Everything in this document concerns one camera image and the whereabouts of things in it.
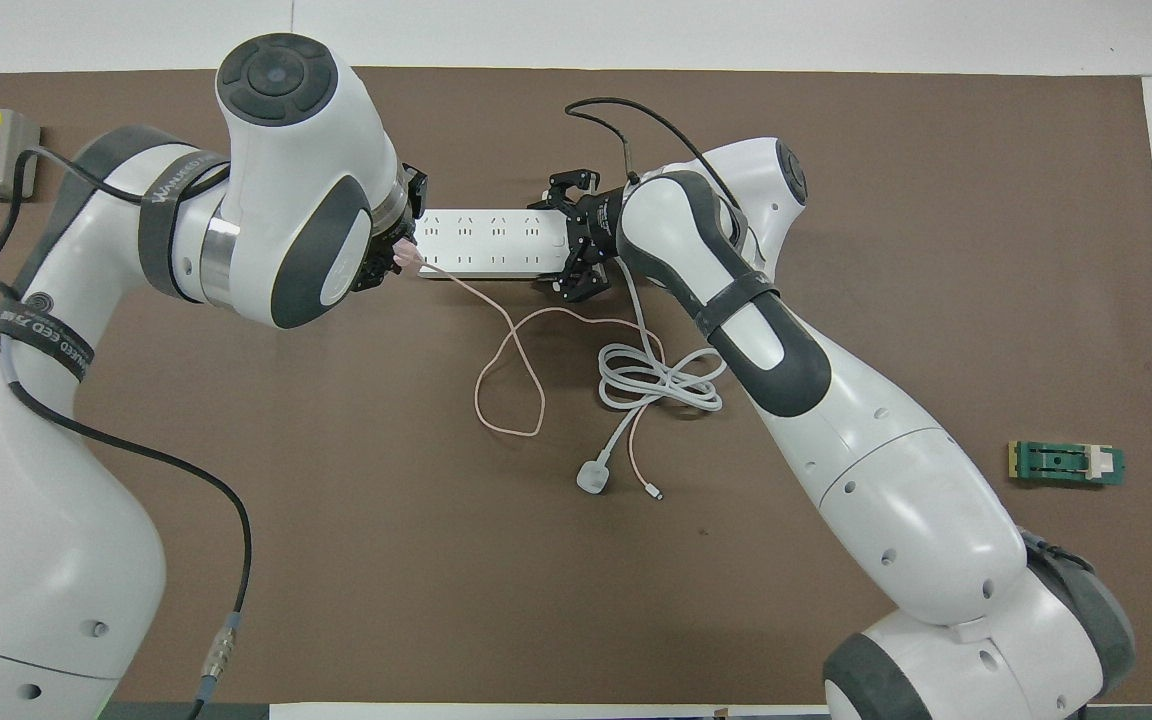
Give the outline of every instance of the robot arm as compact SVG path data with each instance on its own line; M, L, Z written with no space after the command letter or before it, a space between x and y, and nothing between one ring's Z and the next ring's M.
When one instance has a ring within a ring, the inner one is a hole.
M223 158L156 129L103 136L78 165L141 202L65 179L13 285L23 302L0 306L1 719L99 715L164 588L161 544L141 503L5 379L73 416L114 306L145 282L296 327L378 285L420 213L420 174L397 162L365 88L317 41L282 33L238 46L215 94L230 132L228 181L189 192Z
M626 191L616 250L732 365L810 500L899 607L827 661L832 715L1055 720L1114 687L1132 634L1089 566L1056 560L1069 584L1052 582L1046 546L940 424L778 297L770 273L806 199L793 154L764 138L707 157L742 210L695 164L672 165Z

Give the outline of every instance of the velcro strap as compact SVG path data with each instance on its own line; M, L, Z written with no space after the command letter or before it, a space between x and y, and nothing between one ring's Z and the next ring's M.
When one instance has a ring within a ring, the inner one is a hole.
M781 291L776 290L776 287L767 279L767 275L758 272L758 270L750 270L750 272L733 279L730 285L719 290L717 296L713 296L705 306L702 306L698 313L692 316L692 323L696 323L696 328L699 328L700 334L705 336L705 340L708 340L708 336L714 334L719 325L727 323L746 302L755 300L755 297L763 295L765 291L773 291L776 295L781 295Z
M151 286L164 295L189 300L185 293L180 290L172 272L172 242L180 211L180 195L217 165L228 161L223 156L217 156L209 150L189 152L177 158L168 169L162 170L142 197L141 227L137 233L141 272L145 273L145 279Z
M96 357L92 346L69 325L37 306L15 300L0 302L0 334L26 343L58 361L79 382L86 377Z

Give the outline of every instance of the power strip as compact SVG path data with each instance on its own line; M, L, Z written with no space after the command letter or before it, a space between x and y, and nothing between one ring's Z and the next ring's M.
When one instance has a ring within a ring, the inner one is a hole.
M415 240L426 262L461 278L536 278L567 262L558 210L425 210ZM442 275L420 268L420 276Z

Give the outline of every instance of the white cable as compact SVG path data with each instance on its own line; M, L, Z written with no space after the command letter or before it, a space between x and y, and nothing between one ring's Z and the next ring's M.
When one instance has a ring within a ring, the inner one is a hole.
M634 278L630 274L630 270L626 264L616 258L616 264L620 265L621 273L626 275L626 286L628 291L630 291L630 300L634 304L634 316L636 323L629 323L628 320L621 320L617 318L586 318L584 314L574 313L571 310L566 309L566 306L541 306L540 310L536 310L533 313L525 316L524 319L517 323L513 321L511 316L508 311L497 304L484 293L477 291L475 288L468 286L462 279L456 278L447 270L439 268L439 266L426 263L424 258L420 258L418 253L414 253L412 258L407 258L408 263L416 263L426 266L426 268L433 270L435 273L447 276L453 282L456 282L465 290L473 293L477 297L485 301L486 304L494 306L495 310L503 317L506 324L508 325L508 332L506 336L500 340L500 346L497 348L495 355L488 363L483 366L473 384L473 410L477 416L479 416L479 422L485 425L486 429L495 430L498 433L511 434L517 437L536 437L540 433L540 426L545 419L545 391L540 385L540 379L536 377L536 372L531 366L531 361L526 358L526 351L522 348L522 341L518 338L518 331L522 325L530 323L536 316L545 313L563 313L569 314L582 323L589 324L605 324L613 323L620 325L628 325L628 327L636 328L639 332L641 348L631 347L626 343L613 342L606 344L598 353L598 372L600 376L600 381L598 386L598 396L605 406L612 410L626 410L626 417L621 419L617 424L616 430L613 430L612 438L608 438L607 445L602 447L602 452L599 452L597 460L590 460L585 462L585 465L581 467L579 473L577 473L576 483L579 484L589 493L602 492L602 487L607 484L608 471L607 461L611 456L612 450L616 447L616 442L620 441L621 435L626 432L626 429L630 429L630 439L628 439L628 455L630 455L630 465L634 469L635 477L639 479L643 484L643 488L649 495L660 500L662 493L654 484L646 482L643 473L637 467L637 461L634 456L634 437L637 425L639 425L641 416L643 416L643 410L646 407L652 406L653 402L662 400L662 397L668 397L669 400L675 400L681 402L681 404L696 407L696 409L707 411L707 414L713 414L714 411L721 410L723 406L722 397L718 395L717 388L714 388L714 378L722 374L727 370L727 363L722 359L721 355L718 355L718 350L712 347L704 347L700 350L696 350L687 355L679 363L673 365L667 365L664 363L664 346L660 342L660 338L655 336L652 331L646 329L646 324L643 319L643 305L639 303L639 294L634 287ZM483 379L486 377L488 371L493 365L500 359L500 355L503 354L505 348L508 346L509 341L513 340L515 347L517 347L518 356L522 358L522 364L526 369L526 373L531 377L531 382L536 387L536 393L538 393L540 399L540 409L536 415L536 424L533 429L530 430L516 430L516 429L502 429L499 425L492 423L483 415L483 407L479 401L479 396L483 388ZM653 351L652 342L655 342L655 350ZM684 367L690 365L695 361L703 359L703 357L714 357L718 361L717 367L710 370L704 374L692 374L687 373ZM614 397L609 395L608 391L616 389L623 393L623 395L636 396L632 400L621 400L621 397Z
M643 347L637 348L613 342L604 346L598 353L598 372L602 376L602 380L598 384L598 396L609 409L627 410L627 414L612 433L612 438L608 438L607 445L602 447L599 460L596 462L605 465L612 448L616 447L621 434L626 432L626 427L629 427L630 441L628 441L627 446L628 454L630 454L630 467L634 468L635 477L639 479L639 483L643 483L643 488L651 497L660 500L662 495L660 495L659 488L653 483L644 479L643 471L639 470L637 460L634 456L634 434L637 425L639 425L641 416L643 416L646 407L652 406L658 400L662 400L662 397L681 402L684 406L696 407L698 410L704 410L705 414L717 414L718 410L722 410L723 399L718 395L718 388L714 387L713 381L718 376L726 372L727 363L722 359L721 355L718 355L718 350L714 350L713 347L703 347L700 350L687 355L673 365L664 363L664 350L658 357L652 351L652 344L649 342L646 324L643 320L643 304L641 304L639 294L634 287L634 276L630 274L628 266L626 266L626 262L616 258L616 265L620 266L621 273L626 275L626 287L630 291L634 318L637 320L636 327L639 328L639 338L643 341L641 344ZM703 357L713 357L713 359L718 361L718 364L707 373L699 376L684 370L687 365L703 359ZM624 361L626 363L612 366L613 361ZM608 395L608 391L613 388L626 395L637 397L634 400L617 400L617 397Z

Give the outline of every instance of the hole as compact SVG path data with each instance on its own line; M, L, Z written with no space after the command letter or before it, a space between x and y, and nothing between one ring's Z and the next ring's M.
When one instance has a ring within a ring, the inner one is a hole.
M109 626L101 623L100 620L88 620L83 623L83 634L90 638L101 638L105 634L109 631Z

